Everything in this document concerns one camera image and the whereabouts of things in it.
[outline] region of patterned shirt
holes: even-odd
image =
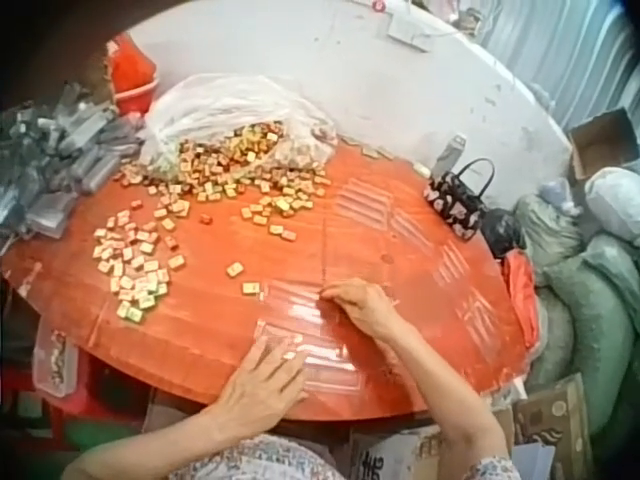
[[[345,480],[307,448],[284,438],[260,435],[175,472],[171,480]],[[463,480],[520,480],[511,460],[487,458]]]

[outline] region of corrugated metal wall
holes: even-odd
[[[461,3],[474,4],[487,19],[478,43],[549,104],[562,128],[625,106],[640,134],[640,58],[617,2]]]

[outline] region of red table top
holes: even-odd
[[[141,199],[134,220],[152,219],[157,198],[110,183],[76,207],[63,240],[16,244],[3,261],[8,280],[55,329],[103,361],[162,390],[201,403],[216,398],[258,331],[295,334],[311,353],[310,398],[291,412],[305,420],[355,420],[425,409],[393,355],[379,350],[332,305],[322,284],[360,276],[382,284],[398,311],[472,385],[496,389],[525,368],[522,329],[500,270],[481,235],[458,240],[422,198],[410,164],[363,157],[340,145],[327,167],[333,185],[315,208],[274,220],[295,242],[242,220],[253,190],[218,203],[191,202],[174,237],[187,266],[144,324],[116,316],[109,277],[92,259],[93,232]],[[198,222],[207,213],[210,226]],[[167,259],[164,245],[158,257]],[[239,261],[245,271],[230,279]],[[264,294],[241,295],[242,282]]]

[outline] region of person's left hand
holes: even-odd
[[[285,358],[284,341],[265,355],[267,343],[259,339],[231,376],[220,397],[203,413],[214,413],[237,440],[255,437],[275,427],[289,409],[306,398],[305,353]]]

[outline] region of floral handbag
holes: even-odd
[[[474,193],[460,177],[469,167],[476,163],[486,162],[491,166],[491,174],[487,183],[479,193]],[[496,170],[488,158],[478,158],[465,165],[458,173],[445,172],[440,178],[431,178],[425,192],[427,203],[451,226],[454,233],[462,240],[470,240],[480,228],[487,212],[482,202],[482,195],[493,181]]]

